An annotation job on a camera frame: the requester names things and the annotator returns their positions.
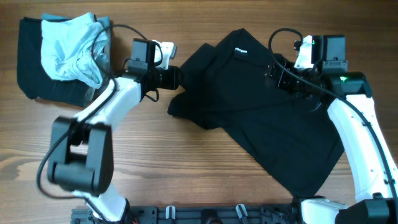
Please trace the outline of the black polo shirt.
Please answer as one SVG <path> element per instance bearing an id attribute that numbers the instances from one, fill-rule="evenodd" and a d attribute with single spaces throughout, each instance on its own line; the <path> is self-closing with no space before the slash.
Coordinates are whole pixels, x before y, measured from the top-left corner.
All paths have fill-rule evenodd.
<path id="1" fill-rule="evenodd" d="M 272 57 L 247 30 L 203 44 L 182 66 L 183 92 L 169 115 L 223 128 L 292 195 L 315 195 L 343 153 L 317 100 L 298 98 L 266 78 Z"/>

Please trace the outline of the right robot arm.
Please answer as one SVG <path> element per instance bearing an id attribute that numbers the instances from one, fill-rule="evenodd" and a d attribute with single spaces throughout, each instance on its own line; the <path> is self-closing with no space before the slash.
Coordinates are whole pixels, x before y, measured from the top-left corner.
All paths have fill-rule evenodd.
<path id="1" fill-rule="evenodd" d="M 271 53 L 267 76 L 277 88 L 326 106 L 354 180 L 356 203 L 325 197 L 297 201 L 300 223 L 397 223 L 397 166 L 380 129 L 373 92 L 361 72 L 349 72 L 343 35 L 300 36 L 295 62 Z"/>

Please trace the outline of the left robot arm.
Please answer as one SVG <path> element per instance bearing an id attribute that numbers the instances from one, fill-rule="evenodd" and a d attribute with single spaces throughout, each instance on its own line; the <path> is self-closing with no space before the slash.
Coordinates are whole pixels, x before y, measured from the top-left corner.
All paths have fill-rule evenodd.
<path id="1" fill-rule="evenodd" d="M 87 222 L 138 223 L 129 202 L 112 184 L 113 131 L 150 91 L 176 90 L 180 69 L 169 64 L 172 42 L 134 39 L 127 68 L 112 78 L 102 94 L 72 118 L 58 117 L 44 159 L 47 179 L 90 208 Z"/>

